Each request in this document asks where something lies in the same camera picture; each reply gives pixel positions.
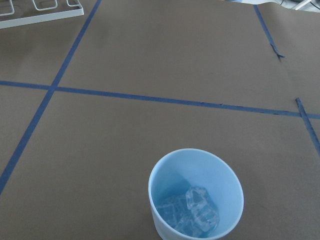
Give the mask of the clear ice cubes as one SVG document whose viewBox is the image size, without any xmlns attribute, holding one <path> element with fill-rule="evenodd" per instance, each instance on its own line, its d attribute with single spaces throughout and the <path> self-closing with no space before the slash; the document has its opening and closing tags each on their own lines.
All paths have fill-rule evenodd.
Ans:
<svg viewBox="0 0 320 240">
<path fill-rule="evenodd" d="M 192 186 L 186 193 L 166 198 L 156 206 L 162 219 L 181 234 L 206 238 L 220 221 L 217 207 L 206 188 Z"/>
</svg>

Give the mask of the light blue plastic cup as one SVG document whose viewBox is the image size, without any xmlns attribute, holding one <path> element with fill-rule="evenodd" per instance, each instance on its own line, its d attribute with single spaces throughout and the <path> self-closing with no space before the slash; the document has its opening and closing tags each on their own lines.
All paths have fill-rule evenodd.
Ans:
<svg viewBox="0 0 320 240">
<path fill-rule="evenodd" d="M 181 195 L 191 186 L 206 188 L 219 214 L 219 222 L 207 239 L 219 240 L 238 224 L 244 208 L 244 194 L 234 171 L 214 154 L 195 148 L 178 149 L 163 156 L 148 180 L 148 197 L 153 222 L 163 240 L 189 240 L 172 228 L 156 207 L 164 199 Z"/>
</svg>

